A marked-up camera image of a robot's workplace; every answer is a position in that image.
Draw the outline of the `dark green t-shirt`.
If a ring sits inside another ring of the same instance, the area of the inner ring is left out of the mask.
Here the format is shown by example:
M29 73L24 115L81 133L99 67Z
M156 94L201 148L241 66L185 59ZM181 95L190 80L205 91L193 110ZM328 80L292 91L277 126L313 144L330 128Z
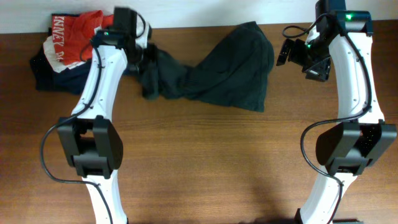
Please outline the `dark green t-shirt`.
M148 100L187 98L264 112L274 49L256 22L238 25L196 66L150 44L135 74Z

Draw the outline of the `red folded shirt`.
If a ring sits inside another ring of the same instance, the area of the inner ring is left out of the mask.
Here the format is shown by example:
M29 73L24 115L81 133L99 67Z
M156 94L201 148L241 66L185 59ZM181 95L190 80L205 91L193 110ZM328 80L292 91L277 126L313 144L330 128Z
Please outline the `red folded shirt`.
M52 42L56 60L64 65L92 58L90 40L100 29L113 24L113 15L101 10L82 14L52 14Z

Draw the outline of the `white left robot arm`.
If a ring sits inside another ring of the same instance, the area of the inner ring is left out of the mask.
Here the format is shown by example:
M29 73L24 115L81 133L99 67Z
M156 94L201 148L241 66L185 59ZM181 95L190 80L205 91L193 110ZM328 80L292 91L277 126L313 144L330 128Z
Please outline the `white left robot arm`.
M68 165L87 186L96 223L128 222L118 186L123 142L112 113L122 74L139 71L150 35L150 25L138 12L115 7L113 24L90 42L91 67L78 104L57 128Z

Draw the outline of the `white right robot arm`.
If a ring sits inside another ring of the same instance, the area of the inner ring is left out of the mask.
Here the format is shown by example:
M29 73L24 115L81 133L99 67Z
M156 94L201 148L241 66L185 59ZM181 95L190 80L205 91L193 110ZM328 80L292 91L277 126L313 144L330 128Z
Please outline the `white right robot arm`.
M325 82L335 72L338 116L316 142L313 189L294 222L333 223L348 187L372 166L397 137L387 124L374 87L373 21L368 11L350 11L344 1L319 0L315 22L285 35L277 64L300 65L309 80Z

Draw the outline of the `navy folded shirt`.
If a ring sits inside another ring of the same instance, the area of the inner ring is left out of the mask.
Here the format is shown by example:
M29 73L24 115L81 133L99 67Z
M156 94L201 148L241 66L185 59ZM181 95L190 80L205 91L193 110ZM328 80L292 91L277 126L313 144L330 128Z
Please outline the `navy folded shirt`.
M29 60L38 91L63 91L80 95L85 87L91 67L91 59L64 65L55 58L51 28L38 53Z

